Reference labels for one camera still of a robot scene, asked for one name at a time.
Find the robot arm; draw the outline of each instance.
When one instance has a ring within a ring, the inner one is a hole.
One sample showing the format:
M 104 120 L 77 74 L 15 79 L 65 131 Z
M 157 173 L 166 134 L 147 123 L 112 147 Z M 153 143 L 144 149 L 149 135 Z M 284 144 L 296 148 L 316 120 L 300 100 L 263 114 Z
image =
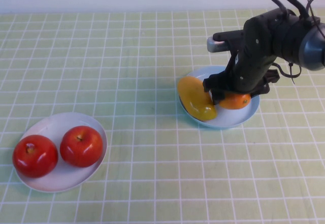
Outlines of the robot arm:
M 277 70 L 270 70 L 272 65 L 277 66 L 274 61 L 278 57 L 311 71 L 325 68 L 325 24 L 309 16 L 309 7 L 304 8 L 297 0 L 288 1 L 298 8 L 300 16 L 279 0 L 273 1 L 278 9 L 247 20 L 243 30 L 216 33 L 208 39 L 209 52 L 231 52 L 225 71 L 203 82 L 214 104 L 223 100 L 226 92 L 249 93 L 252 97 L 268 93 L 269 83 L 280 78 Z

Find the apple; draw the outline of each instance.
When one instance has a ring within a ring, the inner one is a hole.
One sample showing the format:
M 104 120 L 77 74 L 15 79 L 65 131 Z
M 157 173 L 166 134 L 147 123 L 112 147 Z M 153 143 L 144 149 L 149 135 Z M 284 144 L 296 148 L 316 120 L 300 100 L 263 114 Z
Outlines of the apple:
M 103 140 L 99 132 L 89 126 L 76 126 L 65 133 L 60 144 L 62 159 L 75 167 L 89 167 L 99 160 Z
M 55 144 L 42 135 L 29 135 L 16 145 L 12 161 L 17 172 L 30 178 L 50 173 L 58 162 Z

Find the apple stem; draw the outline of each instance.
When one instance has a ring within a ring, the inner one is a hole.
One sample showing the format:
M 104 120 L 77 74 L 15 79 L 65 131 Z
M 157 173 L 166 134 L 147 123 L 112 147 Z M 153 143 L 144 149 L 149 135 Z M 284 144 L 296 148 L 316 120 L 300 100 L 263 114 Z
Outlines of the apple stem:
M 30 145 L 30 144 L 27 144 L 27 147 L 26 147 L 26 152 L 28 154 L 32 153 L 34 150 L 34 146 L 33 145 Z

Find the white plate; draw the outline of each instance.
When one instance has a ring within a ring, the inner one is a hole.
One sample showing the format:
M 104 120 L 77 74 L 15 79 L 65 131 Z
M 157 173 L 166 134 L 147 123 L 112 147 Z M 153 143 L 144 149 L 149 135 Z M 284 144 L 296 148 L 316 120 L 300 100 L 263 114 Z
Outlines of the white plate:
M 99 132 L 103 140 L 103 153 L 100 159 L 87 168 L 78 168 L 69 165 L 62 159 L 59 150 L 63 135 L 69 129 L 80 125 L 94 128 Z M 56 167 L 43 177 L 29 178 L 17 172 L 18 177 L 25 185 L 37 191 L 53 193 L 66 191 L 80 185 L 96 172 L 106 154 L 107 137 L 105 130 L 97 120 L 81 113 L 67 112 L 44 118 L 27 130 L 22 136 L 22 139 L 34 134 L 43 135 L 52 140 L 59 154 Z
M 203 81 L 210 75 L 220 73 L 224 71 L 224 69 L 224 66 L 208 66 L 194 70 L 193 72 L 189 73 L 188 76 L 196 77 Z M 228 129 L 244 123 L 255 114 L 259 107 L 259 96 L 253 97 L 250 103 L 245 108 L 239 110 L 228 110 L 216 105 L 215 108 L 218 112 L 217 117 L 209 121 L 197 120 L 185 110 L 183 105 L 182 107 L 187 115 L 189 115 L 193 120 L 204 126 L 212 127 L 215 129 Z

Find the plate rim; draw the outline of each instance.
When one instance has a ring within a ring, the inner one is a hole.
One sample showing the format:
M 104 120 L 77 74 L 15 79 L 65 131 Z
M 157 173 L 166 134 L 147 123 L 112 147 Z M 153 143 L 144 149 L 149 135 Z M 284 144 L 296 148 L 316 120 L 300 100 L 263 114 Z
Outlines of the plate rim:
M 99 124 L 99 126 L 101 127 L 101 129 L 103 130 L 103 132 L 104 132 L 104 136 L 105 136 L 105 138 L 106 138 L 106 143 L 104 143 L 104 140 L 103 140 L 103 146 L 105 147 L 105 151 L 104 151 L 104 155 L 103 155 L 103 158 L 102 158 L 102 160 L 100 161 L 100 163 L 98 163 L 98 166 L 96 167 L 96 169 L 86 178 L 86 179 L 84 179 L 83 181 L 81 181 L 80 183 L 78 183 L 78 184 L 76 184 L 76 185 L 74 185 L 74 186 L 71 186 L 71 187 L 69 187 L 69 188 L 65 188 L 65 189 L 63 189 L 63 190 L 54 190 L 54 191 L 46 191 L 46 190 L 40 190 L 40 189 L 37 189 L 37 188 L 34 188 L 34 187 L 32 187 L 32 186 L 30 186 L 30 185 L 28 185 L 25 181 L 23 181 L 22 179 L 21 179 L 21 173 L 20 172 L 18 172 L 17 171 L 17 169 L 13 166 L 13 168 L 14 168 L 14 170 L 16 171 L 16 175 L 18 176 L 18 178 L 19 178 L 19 180 L 25 185 L 25 186 L 27 186 L 27 187 L 29 187 L 30 189 L 33 189 L 33 190 L 35 190 L 35 191 L 38 191 L 38 192 L 41 192 L 41 193 L 47 193 L 47 194 L 55 194 L 55 193 L 62 193 L 62 192 L 66 192 L 66 191 L 70 191 L 70 190 L 72 190 L 72 189 L 74 189 L 74 188 L 76 188 L 76 187 L 79 187 L 79 186 L 81 186 L 83 183 L 85 183 L 89 178 L 91 178 L 96 172 L 97 172 L 97 170 L 100 168 L 100 166 L 102 165 L 102 163 L 103 163 L 103 161 L 104 161 L 104 159 L 105 159 L 105 156 L 106 156 L 106 154 L 107 154 L 107 144 L 108 144 L 108 138 L 107 138 L 107 134 L 106 134 L 106 132 L 105 132 L 105 129 L 104 129 L 104 127 L 101 125 L 101 123 L 99 122 L 99 121 L 97 121 L 94 117 L 92 117 L 92 116 L 89 116 L 89 115 L 87 115 L 87 114 L 83 114 L 83 113 L 80 113 L 80 112 L 61 112 L 61 113 L 57 113 L 57 114 L 53 114 L 53 115 L 51 115 L 51 116 L 47 116 L 47 117 L 44 117 L 43 119 L 41 119 L 41 120 L 39 120 L 38 122 L 36 122 L 33 126 L 31 126 L 28 130 L 26 130 L 25 132 L 24 132 L 24 134 L 21 136 L 21 138 L 19 139 L 19 141 L 20 140 L 22 140 L 23 138 L 25 138 L 25 137 L 27 137 L 28 136 L 28 132 L 33 128 L 33 127 L 35 127 L 35 126 L 37 126 L 37 125 L 39 125 L 39 124 L 41 124 L 42 122 L 44 122 L 44 121 L 46 121 L 46 120 L 49 120 L 51 117 L 55 117 L 55 116 L 60 116 L 60 115 L 71 115 L 71 116 L 74 116 L 74 115 L 79 115 L 79 116 L 85 116 L 85 117 L 88 117 L 88 118 L 90 118 L 90 119 L 92 119 L 92 120 L 94 120 L 95 122 L 97 122 L 98 124 Z
M 195 69 L 195 70 L 189 72 L 189 73 L 188 73 L 187 75 L 185 75 L 185 76 L 192 76 L 192 74 L 193 74 L 194 71 L 197 72 L 197 71 L 204 70 L 204 69 L 208 69 L 208 68 L 223 68 L 223 69 L 225 69 L 226 66 L 223 66 L 223 65 L 210 65 L 210 66 L 204 66 L 204 67 L 201 67 L 201 68 L 198 68 L 198 69 Z M 253 110 L 252 115 L 249 116 L 246 120 L 244 120 L 244 121 L 242 121 L 242 122 L 240 122 L 240 123 L 233 124 L 233 125 L 231 125 L 231 126 L 213 126 L 213 125 L 208 124 L 208 123 L 206 123 L 206 122 L 200 121 L 200 120 L 194 118 L 192 115 L 190 115 L 190 114 L 188 113 L 188 111 L 184 108 L 184 106 L 183 106 L 183 104 L 182 104 L 182 102 L 181 102 L 181 99 L 180 99 L 180 96 L 179 96 L 179 93 L 178 93 L 178 92 L 177 92 L 177 95 L 178 95 L 178 100 L 179 100 L 179 103 L 180 103 L 182 109 L 185 111 L 185 113 L 186 113 L 186 114 L 187 114 L 191 119 L 193 119 L 193 120 L 196 121 L 197 123 L 199 123 L 199 124 L 201 124 L 201 125 L 203 125 L 203 126 L 205 126 L 205 127 L 207 127 L 207 128 L 218 129 L 218 130 L 232 129 L 232 128 L 238 127 L 239 125 L 241 125 L 241 124 L 243 124 L 244 122 L 248 121 L 248 120 L 249 120 L 249 119 L 250 119 L 250 118 L 251 118 L 251 117 L 252 117 L 252 116 L 257 112 L 257 110 L 258 110 L 258 108 L 259 108 L 259 105 L 260 105 L 260 102 L 261 102 L 261 99 L 260 99 L 259 95 L 257 95 L 257 96 L 255 97 L 256 100 L 257 100 L 257 106 L 256 106 L 256 108 Z

